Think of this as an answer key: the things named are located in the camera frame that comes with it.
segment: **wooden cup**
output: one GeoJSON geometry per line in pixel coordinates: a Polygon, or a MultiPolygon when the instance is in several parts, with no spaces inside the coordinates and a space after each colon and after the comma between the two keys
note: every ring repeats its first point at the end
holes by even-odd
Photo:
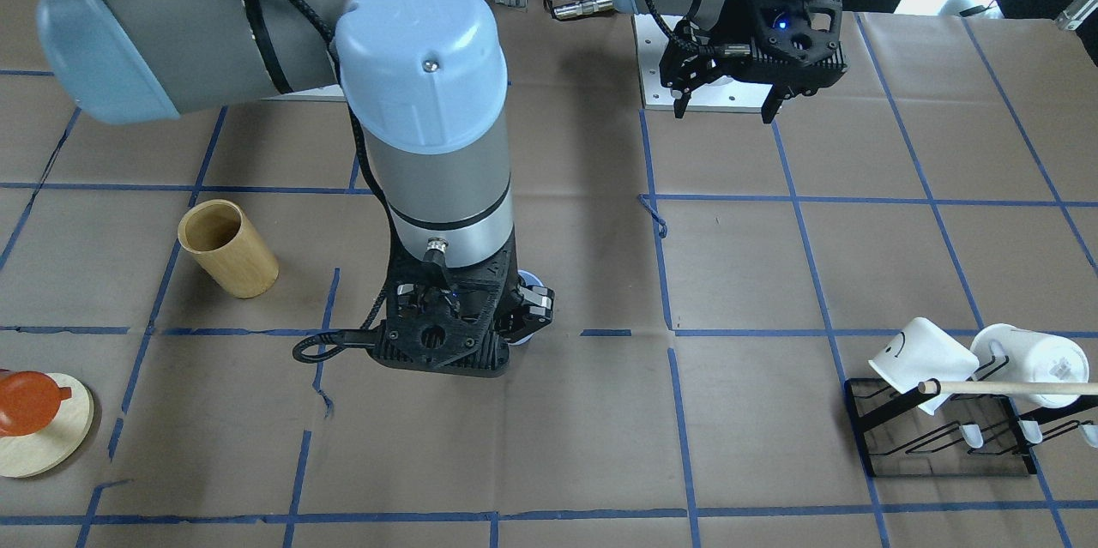
{"type": "Polygon", "coordinates": [[[278,260],[232,201],[194,205],[179,221],[178,234],[180,246],[235,298],[255,298],[278,279],[278,260]]]}

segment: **tiled surface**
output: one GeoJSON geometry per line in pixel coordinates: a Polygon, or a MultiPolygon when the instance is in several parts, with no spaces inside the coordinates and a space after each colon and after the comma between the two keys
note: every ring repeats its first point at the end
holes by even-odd
{"type": "Polygon", "coordinates": [[[358,325],[384,276],[333,103],[79,116],[9,242],[74,110],[25,74],[47,69],[35,1],[0,0],[0,366],[78,376],[99,420],[63,467],[0,482],[0,545],[1095,543],[1078,435],[1038,448],[1040,478],[867,481],[840,388],[916,315],[1098,357],[1098,77],[1067,33],[849,13],[850,72],[772,131],[640,114],[628,18],[495,5],[519,262],[558,304],[483,381],[290,359],[358,325]],[[216,197],[280,259],[258,299],[171,259],[216,197]]]}

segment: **wooden rod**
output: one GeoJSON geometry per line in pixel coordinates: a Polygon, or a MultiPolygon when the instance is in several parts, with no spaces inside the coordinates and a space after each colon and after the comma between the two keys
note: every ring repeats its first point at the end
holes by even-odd
{"type": "Polygon", "coordinates": [[[939,381],[919,383],[925,394],[1098,395],[1098,383],[1016,383],[1009,381],[939,381]]]}

